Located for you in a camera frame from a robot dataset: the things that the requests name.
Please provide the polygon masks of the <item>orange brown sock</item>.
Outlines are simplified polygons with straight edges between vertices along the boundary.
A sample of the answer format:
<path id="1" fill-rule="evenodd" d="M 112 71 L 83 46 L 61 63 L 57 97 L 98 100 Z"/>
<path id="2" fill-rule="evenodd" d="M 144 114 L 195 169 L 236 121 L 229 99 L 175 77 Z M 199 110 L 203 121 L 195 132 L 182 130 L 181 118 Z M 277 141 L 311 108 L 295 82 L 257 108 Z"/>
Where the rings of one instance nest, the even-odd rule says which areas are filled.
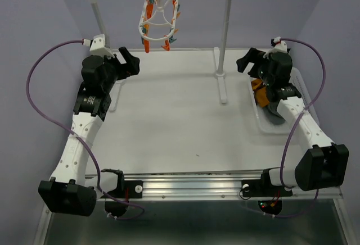
<path id="1" fill-rule="evenodd" d="M 254 79 L 251 81 L 251 88 L 254 93 L 255 103 L 264 108 L 269 105 L 269 100 L 266 96 L 266 86 L 260 79 Z"/>

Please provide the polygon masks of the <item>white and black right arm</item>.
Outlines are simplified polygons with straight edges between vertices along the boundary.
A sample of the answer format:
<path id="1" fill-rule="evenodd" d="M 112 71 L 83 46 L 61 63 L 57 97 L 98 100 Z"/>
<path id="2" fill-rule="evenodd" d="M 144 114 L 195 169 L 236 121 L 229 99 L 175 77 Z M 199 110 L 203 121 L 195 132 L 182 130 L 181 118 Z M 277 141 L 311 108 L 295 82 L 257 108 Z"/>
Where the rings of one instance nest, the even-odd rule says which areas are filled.
<path id="1" fill-rule="evenodd" d="M 251 48 L 236 61 L 238 72 L 243 73 L 250 63 L 248 74 L 262 82 L 267 110 L 291 126 L 289 136 L 296 137 L 301 153 L 295 157 L 295 166 L 286 167 L 282 161 L 279 167 L 263 170 L 260 179 L 248 182 L 245 197 L 291 196 L 295 187 L 310 191 L 341 186 L 349 150 L 328 137 L 307 110 L 290 81 L 293 62 L 287 50 L 265 53 Z"/>

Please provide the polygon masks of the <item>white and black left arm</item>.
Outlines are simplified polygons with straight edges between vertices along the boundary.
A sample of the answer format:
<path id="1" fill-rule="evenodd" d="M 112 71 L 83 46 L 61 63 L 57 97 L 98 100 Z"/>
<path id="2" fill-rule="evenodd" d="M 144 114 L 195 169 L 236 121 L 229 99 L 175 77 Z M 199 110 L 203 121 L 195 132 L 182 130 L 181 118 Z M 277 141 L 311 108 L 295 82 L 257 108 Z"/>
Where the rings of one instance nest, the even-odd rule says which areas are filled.
<path id="1" fill-rule="evenodd" d="M 121 196 L 125 191 L 121 170 L 100 169 L 97 177 L 87 180 L 86 168 L 95 137 L 111 105 L 110 92 L 118 80 L 140 72 L 140 60 L 125 47 L 124 58 L 90 55 L 82 61 L 83 81 L 73 108 L 70 133 L 58 165 L 48 181 L 40 182 L 38 192 L 51 212 L 89 216 L 102 196 Z"/>

